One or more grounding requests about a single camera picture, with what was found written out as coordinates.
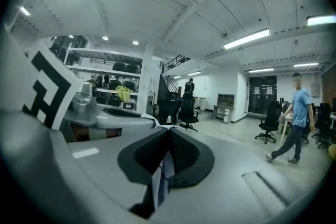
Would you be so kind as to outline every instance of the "dark pants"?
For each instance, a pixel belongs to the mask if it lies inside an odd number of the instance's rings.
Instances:
[[[294,159],[299,160],[300,159],[300,153],[301,153],[301,133],[302,133],[303,129],[304,129],[303,127],[293,125],[291,130],[290,130],[290,133],[289,133],[286,141],[282,145],[282,147],[279,148],[279,150],[272,152],[272,158],[276,158],[276,157],[286,153],[295,144],[296,147],[295,147]]]

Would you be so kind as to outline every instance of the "blue t-shirt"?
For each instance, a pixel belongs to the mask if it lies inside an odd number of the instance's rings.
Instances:
[[[312,104],[312,99],[306,88],[301,88],[293,95],[293,120],[292,125],[306,127],[307,123],[307,105]]]

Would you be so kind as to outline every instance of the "black symbol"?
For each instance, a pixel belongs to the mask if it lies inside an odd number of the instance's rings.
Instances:
[[[37,117],[38,112],[41,110],[45,113],[46,118],[44,124],[51,128],[55,120],[57,111],[71,87],[70,82],[68,82],[60,73],[57,72],[55,68],[47,61],[47,59],[39,51],[33,60],[31,61],[33,66],[41,72],[41,70],[51,79],[51,81],[58,87],[54,98],[51,101],[51,104],[48,105],[44,101],[44,97],[47,93],[47,89],[37,80],[33,86],[33,89],[36,91],[36,97],[34,99],[32,109],[24,105],[23,111],[34,117]]]

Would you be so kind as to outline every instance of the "person in black clothing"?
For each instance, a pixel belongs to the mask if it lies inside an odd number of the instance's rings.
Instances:
[[[189,79],[189,81],[185,83],[184,92],[193,94],[194,90],[195,84],[193,83],[193,79]]]

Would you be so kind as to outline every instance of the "yellow object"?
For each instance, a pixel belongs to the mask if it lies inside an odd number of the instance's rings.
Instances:
[[[328,152],[333,159],[336,159],[336,144],[331,145],[328,148]]]
[[[123,102],[128,102],[130,100],[131,92],[133,92],[125,86],[118,86],[115,90],[117,91],[118,96]]]

